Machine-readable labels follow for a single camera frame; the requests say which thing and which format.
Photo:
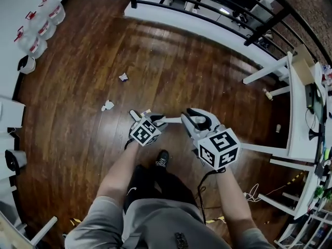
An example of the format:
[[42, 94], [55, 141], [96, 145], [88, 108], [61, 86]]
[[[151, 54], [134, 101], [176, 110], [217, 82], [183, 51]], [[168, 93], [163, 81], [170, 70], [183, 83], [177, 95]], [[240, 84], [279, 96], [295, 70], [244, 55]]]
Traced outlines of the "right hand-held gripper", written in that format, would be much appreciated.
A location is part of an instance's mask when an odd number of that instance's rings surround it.
[[219, 171], [237, 161], [241, 143], [231, 128], [217, 125], [215, 115], [187, 108], [186, 113], [181, 113], [181, 121], [193, 139], [193, 152], [203, 165]]

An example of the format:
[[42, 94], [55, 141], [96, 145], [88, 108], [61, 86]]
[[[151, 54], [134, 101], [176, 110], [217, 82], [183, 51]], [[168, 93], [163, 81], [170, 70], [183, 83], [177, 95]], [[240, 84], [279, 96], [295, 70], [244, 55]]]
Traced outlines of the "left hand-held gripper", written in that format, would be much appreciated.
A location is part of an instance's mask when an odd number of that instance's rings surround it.
[[136, 121], [131, 128], [129, 138], [134, 139], [141, 146], [153, 143], [168, 126], [164, 120], [166, 117], [162, 114], [147, 113], [140, 116], [135, 110], [129, 111], [130, 116]]

